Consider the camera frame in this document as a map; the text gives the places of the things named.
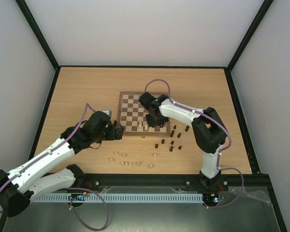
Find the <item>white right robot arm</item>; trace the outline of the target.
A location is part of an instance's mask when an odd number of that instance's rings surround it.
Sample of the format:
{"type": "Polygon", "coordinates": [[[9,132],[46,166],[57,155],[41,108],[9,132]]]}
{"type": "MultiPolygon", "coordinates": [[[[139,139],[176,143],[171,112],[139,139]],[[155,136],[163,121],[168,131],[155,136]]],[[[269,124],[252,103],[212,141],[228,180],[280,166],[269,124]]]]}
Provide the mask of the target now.
{"type": "Polygon", "coordinates": [[[215,109],[191,108],[167,95],[155,98],[148,92],[140,96],[139,103],[148,111],[146,121],[149,127],[162,128],[172,118],[193,129],[195,141],[203,151],[201,184],[206,189],[216,186],[220,155],[229,134],[215,109]]]}

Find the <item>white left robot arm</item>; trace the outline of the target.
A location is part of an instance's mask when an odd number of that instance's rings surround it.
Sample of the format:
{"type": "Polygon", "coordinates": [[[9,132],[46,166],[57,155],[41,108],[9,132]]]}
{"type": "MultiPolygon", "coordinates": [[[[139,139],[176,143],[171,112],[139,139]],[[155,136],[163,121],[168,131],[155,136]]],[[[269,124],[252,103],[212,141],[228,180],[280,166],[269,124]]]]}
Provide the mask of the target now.
{"type": "Polygon", "coordinates": [[[7,217],[23,212],[32,201],[59,189],[79,187],[83,171],[75,164],[45,176],[66,159],[102,141],[122,139],[123,126],[111,121],[111,111],[96,111],[88,120],[68,127],[47,149],[8,172],[0,169],[0,206],[7,217]]]}

